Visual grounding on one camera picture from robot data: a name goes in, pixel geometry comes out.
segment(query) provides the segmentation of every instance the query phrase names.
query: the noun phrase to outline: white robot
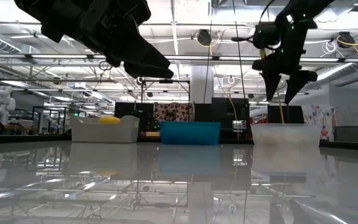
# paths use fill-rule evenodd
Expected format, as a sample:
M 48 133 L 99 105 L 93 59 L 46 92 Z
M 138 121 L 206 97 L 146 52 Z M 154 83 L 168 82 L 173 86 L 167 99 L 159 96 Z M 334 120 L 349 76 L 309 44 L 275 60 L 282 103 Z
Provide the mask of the white robot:
M 8 124 L 9 112 L 16 108 L 16 100 L 11 98 L 13 88 L 11 86 L 0 86 L 0 122 Z

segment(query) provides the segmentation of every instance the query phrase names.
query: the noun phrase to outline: ceiling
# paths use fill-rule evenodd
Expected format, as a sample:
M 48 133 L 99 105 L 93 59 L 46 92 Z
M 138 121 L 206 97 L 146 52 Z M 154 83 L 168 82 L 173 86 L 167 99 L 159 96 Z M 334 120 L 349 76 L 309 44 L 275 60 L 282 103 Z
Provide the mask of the ceiling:
M 211 49 L 212 55 L 219 56 L 238 56 L 240 52 L 242 56 L 258 56 L 257 50 L 252 44 L 241 42 L 239 45 L 230 41 L 231 37 L 235 37 L 236 24 L 234 13 L 230 10 L 220 9 L 208 14 L 208 0 L 148 0 L 152 17 L 139 27 L 140 34 L 148 40 L 152 45 L 164 55 L 202 55 L 207 56 L 209 48 L 203 47 L 195 39 L 200 29 L 209 29 L 212 24 L 211 34 L 213 37 L 214 47 Z M 244 7 L 237 7 L 237 30 L 239 36 L 247 37 L 254 32 L 254 26 L 258 23 L 262 10 L 255 9 L 248 13 L 243 13 Z M 319 29 L 310 30 L 307 35 L 305 44 L 305 57 L 347 57 L 355 55 L 354 48 L 339 49 L 327 52 L 325 49 L 333 49 L 331 45 L 327 46 L 327 41 L 331 37 L 336 37 L 340 31 L 349 31 L 358 42 L 358 12 L 344 12 L 341 15 L 331 15 L 324 13 L 316 18 Z M 39 50 L 40 54 L 92 54 L 91 51 L 77 41 L 65 37 L 59 44 L 49 40 L 40 33 L 40 24 L 37 20 L 30 17 L 26 13 L 18 9 L 13 0 L 0 0 L 0 37 L 13 44 L 26 44 L 33 46 Z M 24 66 L 15 63 L 13 60 L 0 60 L 1 65 L 10 67 L 18 71 L 20 74 L 29 74 L 30 66 Z M 172 63 L 170 70 L 174 72 L 174 79 L 189 80 L 192 75 L 193 63 L 177 62 Z M 321 66 L 318 64 L 305 69 L 319 70 Z M 32 65 L 32 74 L 38 73 L 37 78 L 72 78 L 95 80 L 100 78 L 103 71 L 98 67 L 90 68 L 89 66 L 65 66 L 65 67 L 37 67 Z M 243 65 L 242 70 L 237 63 L 233 64 L 214 64 L 215 90 L 221 91 L 242 91 L 241 73 L 244 79 L 245 91 L 261 92 L 257 95 L 256 101 L 264 99 L 264 81 L 259 73 L 251 69 L 250 65 Z M 136 80 L 128 76 L 125 71 L 120 68 L 114 68 L 110 72 L 103 73 L 103 79 L 111 77 L 117 83 L 87 83 L 89 89 L 97 90 L 136 90 L 140 86 L 136 84 Z M 49 88 L 62 88 L 62 85 L 54 85 L 51 83 L 38 83 Z M 187 99 L 187 93 L 180 85 L 153 84 L 150 90 L 183 90 L 183 93 L 154 95 L 150 100 L 180 100 Z M 134 101 L 139 94 L 134 93 L 104 93 L 113 101 Z M 77 93 L 70 95 L 75 99 L 81 98 Z M 232 94 L 231 97 L 242 97 L 242 94 Z

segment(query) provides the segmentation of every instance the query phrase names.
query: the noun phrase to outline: yellow object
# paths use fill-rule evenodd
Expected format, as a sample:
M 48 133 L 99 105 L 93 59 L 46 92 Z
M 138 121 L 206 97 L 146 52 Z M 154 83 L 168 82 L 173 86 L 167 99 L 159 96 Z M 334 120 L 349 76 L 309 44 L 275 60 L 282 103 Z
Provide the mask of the yellow object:
M 120 121 L 115 116 L 103 116 L 99 119 L 99 124 L 118 124 Z

